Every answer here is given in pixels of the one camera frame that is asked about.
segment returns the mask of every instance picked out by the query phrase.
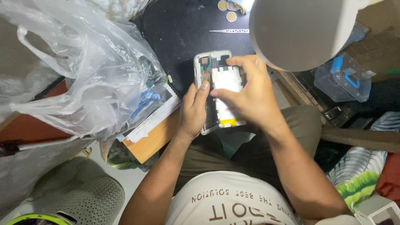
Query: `plastic container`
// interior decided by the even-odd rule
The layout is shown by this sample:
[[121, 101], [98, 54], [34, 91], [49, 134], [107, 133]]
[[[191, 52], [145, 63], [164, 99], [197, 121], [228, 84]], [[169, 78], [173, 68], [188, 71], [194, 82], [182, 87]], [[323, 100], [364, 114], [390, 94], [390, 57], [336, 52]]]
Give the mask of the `plastic container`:
[[375, 73], [365, 71], [346, 53], [317, 68], [314, 85], [334, 102], [357, 100], [365, 102], [371, 91], [371, 77]]

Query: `red cloth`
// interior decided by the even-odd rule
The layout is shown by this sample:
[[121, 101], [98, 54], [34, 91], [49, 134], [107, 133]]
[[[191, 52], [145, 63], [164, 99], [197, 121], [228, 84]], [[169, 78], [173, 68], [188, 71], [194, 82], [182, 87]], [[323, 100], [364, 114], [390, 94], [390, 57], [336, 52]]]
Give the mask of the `red cloth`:
[[385, 166], [376, 184], [376, 192], [400, 207], [400, 154], [388, 153]]

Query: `person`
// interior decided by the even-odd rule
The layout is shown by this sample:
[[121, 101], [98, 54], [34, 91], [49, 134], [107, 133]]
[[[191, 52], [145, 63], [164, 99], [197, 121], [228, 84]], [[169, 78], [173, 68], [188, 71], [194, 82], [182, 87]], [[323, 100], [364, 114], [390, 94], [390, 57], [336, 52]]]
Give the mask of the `person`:
[[280, 111], [257, 55], [226, 62], [243, 67], [247, 84], [241, 92], [214, 89], [210, 94], [234, 104], [260, 132], [227, 158], [213, 133], [198, 137], [210, 84], [205, 81], [197, 92], [192, 84], [175, 136], [135, 190], [119, 224], [359, 224], [313, 160], [319, 111], [313, 106]]

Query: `black object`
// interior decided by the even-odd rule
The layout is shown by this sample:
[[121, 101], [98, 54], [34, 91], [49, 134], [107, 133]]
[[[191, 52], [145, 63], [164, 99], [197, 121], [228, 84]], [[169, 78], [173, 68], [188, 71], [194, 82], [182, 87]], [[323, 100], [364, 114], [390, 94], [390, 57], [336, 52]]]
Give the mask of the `black object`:
[[249, 34], [210, 32], [248, 29], [249, 14], [236, 11], [238, 19], [230, 23], [226, 20], [227, 13], [218, 9], [215, 0], [160, 0], [144, 12], [141, 21], [134, 21], [140, 24], [139, 29], [146, 34], [180, 96], [194, 81], [195, 55], [218, 50], [230, 50], [233, 56], [254, 54]]

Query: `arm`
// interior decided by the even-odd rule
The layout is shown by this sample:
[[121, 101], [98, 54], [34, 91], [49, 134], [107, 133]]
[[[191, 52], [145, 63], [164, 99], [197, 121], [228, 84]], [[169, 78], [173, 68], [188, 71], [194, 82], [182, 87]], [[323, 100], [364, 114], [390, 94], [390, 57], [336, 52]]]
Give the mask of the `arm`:
[[349, 213], [342, 197], [290, 131], [276, 103], [265, 63], [257, 55], [235, 56], [226, 62], [243, 67], [247, 84], [239, 93], [215, 89], [211, 95], [233, 103], [241, 115], [263, 130], [279, 178], [299, 216], [314, 223]]
[[120, 225], [164, 224], [186, 150], [206, 121], [209, 89], [207, 81], [197, 93], [194, 84], [190, 86], [182, 100], [176, 135], [133, 193]]

